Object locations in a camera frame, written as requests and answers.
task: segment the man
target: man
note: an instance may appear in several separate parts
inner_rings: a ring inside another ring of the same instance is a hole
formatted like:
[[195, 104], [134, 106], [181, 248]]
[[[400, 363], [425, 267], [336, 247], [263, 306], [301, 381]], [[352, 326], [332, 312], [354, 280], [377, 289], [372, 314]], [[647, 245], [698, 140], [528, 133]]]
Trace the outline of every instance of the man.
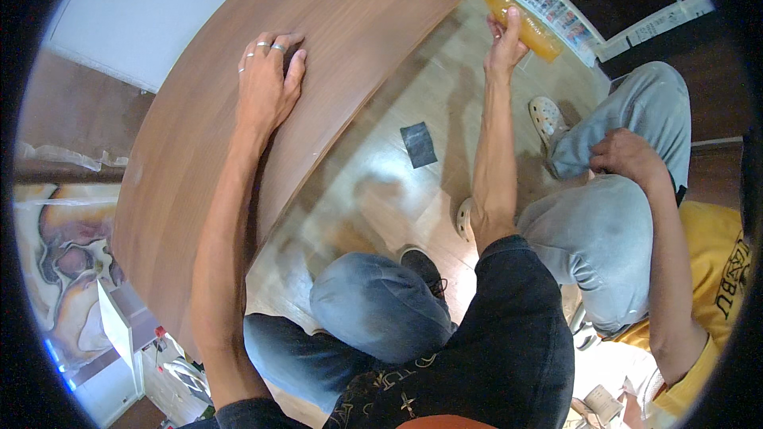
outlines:
[[297, 34], [262, 34], [239, 64], [240, 101], [228, 156], [199, 238], [192, 291], [196, 344], [221, 427], [304, 427], [272, 400], [262, 376], [331, 412], [325, 427], [560, 427], [574, 358], [558, 286], [513, 224], [517, 169], [510, 80], [527, 53], [488, 19], [482, 130], [474, 163], [472, 226], [477, 292], [458, 329], [434, 264], [417, 249], [401, 263], [350, 253], [318, 277], [315, 318], [244, 318], [240, 243], [257, 161], [298, 99], [306, 52]]
[[651, 349], [664, 385], [644, 416], [667, 425], [710, 376], [751, 261], [739, 213], [681, 203], [691, 151], [686, 84], [652, 62], [572, 129], [550, 100], [533, 100], [530, 113], [555, 176], [607, 174], [529, 205], [520, 233], [559, 283], [577, 283], [600, 334]]

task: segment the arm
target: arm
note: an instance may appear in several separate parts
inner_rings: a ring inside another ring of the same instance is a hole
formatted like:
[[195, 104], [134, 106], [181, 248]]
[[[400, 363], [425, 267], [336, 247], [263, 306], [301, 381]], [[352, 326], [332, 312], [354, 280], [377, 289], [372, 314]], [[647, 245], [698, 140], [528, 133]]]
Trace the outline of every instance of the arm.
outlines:
[[689, 250], [668, 168], [644, 138], [625, 128], [608, 131], [591, 150], [596, 155], [591, 158], [593, 171], [606, 169], [630, 178], [644, 190], [652, 209], [649, 346], [671, 386], [697, 362], [707, 332], [691, 316]]
[[[257, 42], [273, 39], [288, 48], [302, 37], [264, 33]], [[218, 408], [243, 399], [272, 398], [243, 345], [243, 233], [257, 162], [299, 98], [305, 56], [304, 50], [294, 54], [285, 79], [279, 50], [250, 43], [239, 62], [244, 70], [239, 74], [236, 127], [199, 235], [191, 291], [194, 339]]]
[[493, 46], [484, 60], [484, 111], [474, 159], [472, 230], [477, 251], [499, 238], [516, 234], [517, 162], [514, 158], [514, 130], [511, 118], [511, 73], [527, 53], [519, 41], [520, 17], [516, 8], [507, 14], [509, 26], [493, 16], [488, 25]]

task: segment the painting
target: painting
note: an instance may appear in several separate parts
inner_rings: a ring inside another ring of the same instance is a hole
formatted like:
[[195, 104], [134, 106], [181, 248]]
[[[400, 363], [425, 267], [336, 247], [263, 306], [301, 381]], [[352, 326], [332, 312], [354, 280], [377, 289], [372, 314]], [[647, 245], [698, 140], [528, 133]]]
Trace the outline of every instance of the painting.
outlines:
[[59, 371], [76, 373], [111, 348], [97, 281], [125, 281], [110, 253], [119, 185], [17, 186], [14, 224], [24, 285]]

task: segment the newspaper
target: newspaper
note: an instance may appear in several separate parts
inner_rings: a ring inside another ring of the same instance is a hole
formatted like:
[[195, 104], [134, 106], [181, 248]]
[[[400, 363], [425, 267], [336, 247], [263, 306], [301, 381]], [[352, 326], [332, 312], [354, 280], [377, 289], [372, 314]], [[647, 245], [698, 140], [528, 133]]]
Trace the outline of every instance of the newspaper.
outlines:
[[715, 10], [711, 0], [676, 0], [654, 14], [631, 25], [609, 40], [570, 0], [515, 0], [553, 31], [589, 67], [596, 58], [606, 62], [629, 48], [689, 20]]
[[540, 19], [587, 66], [596, 63], [595, 47], [604, 40], [569, 0], [515, 0]]

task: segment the plastic bottle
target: plastic bottle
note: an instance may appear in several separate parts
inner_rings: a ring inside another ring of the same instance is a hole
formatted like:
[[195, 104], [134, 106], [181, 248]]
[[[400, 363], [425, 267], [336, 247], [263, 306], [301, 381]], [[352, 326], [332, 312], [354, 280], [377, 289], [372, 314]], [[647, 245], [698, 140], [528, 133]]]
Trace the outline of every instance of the plastic bottle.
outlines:
[[562, 43], [539, 19], [534, 18], [514, 0], [484, 0], [498, 22], [507, 24], [506, 14], [509, 7], [520, 10], [520, 40], [540, 58], [551, 63], [562, 52]]

